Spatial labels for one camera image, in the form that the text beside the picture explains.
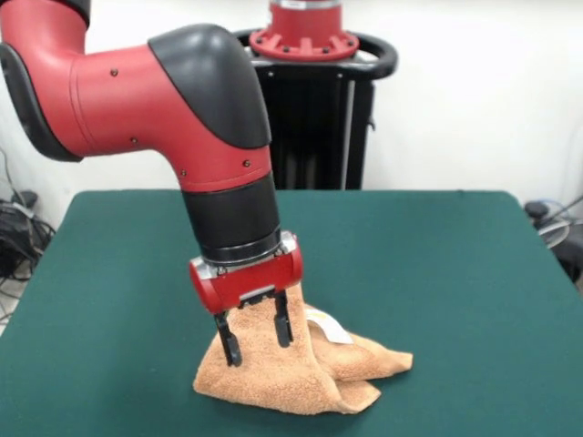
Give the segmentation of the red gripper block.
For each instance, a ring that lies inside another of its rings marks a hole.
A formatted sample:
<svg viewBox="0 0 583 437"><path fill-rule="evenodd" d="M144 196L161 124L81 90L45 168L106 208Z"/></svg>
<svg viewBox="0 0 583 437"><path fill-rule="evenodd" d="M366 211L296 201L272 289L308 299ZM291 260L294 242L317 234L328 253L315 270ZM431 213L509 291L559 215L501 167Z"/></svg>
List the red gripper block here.
<svg viewBox="0 0 583 437"><path fill-rule="evenodd" d="M292 327L287 308L285 291L302 279L302 254L299 249L254 265L227 270L219 274L216 266L206 263L202 257L192 259L189 273L204 308L214 315L220 341L228 366L241 365L240 346L227 321L228 310L237 308L245 300L267 291L275 294L276 314L274 326L278 343L288 348L293 342Z"/></svg>

